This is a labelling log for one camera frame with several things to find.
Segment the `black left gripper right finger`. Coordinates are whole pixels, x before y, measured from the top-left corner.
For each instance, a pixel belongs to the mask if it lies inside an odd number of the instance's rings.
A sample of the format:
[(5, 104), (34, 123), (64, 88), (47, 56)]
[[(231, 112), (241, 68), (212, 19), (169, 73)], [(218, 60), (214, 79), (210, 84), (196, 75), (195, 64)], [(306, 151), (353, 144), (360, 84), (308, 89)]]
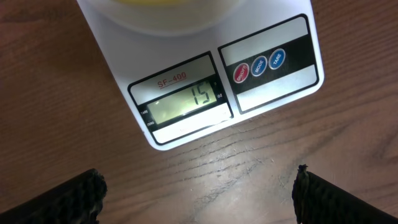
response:
[(329, 183), (300, 165), (292, 189), (301, 224), (397, 224), (397, 218)]

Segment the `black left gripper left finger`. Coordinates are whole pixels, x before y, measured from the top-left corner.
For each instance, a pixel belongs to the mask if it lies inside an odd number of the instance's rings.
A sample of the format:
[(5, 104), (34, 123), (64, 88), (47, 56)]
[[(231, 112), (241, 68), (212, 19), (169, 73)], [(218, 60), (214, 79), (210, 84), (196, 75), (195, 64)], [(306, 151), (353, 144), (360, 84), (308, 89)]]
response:
[(107, 185), (96, 169), (1, 213), (1, 223), (97, 224)]

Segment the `yellow plastic bowl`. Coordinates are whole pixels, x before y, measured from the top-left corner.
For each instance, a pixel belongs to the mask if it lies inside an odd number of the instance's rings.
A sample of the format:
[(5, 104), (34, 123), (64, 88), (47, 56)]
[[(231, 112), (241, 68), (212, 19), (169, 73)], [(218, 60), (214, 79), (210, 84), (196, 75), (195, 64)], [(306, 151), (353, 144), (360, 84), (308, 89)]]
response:
[(125, 4), (137, 4), (143, 6), (165, 6), (173, 4), (181, 4), (187, 0), (115, 0)]

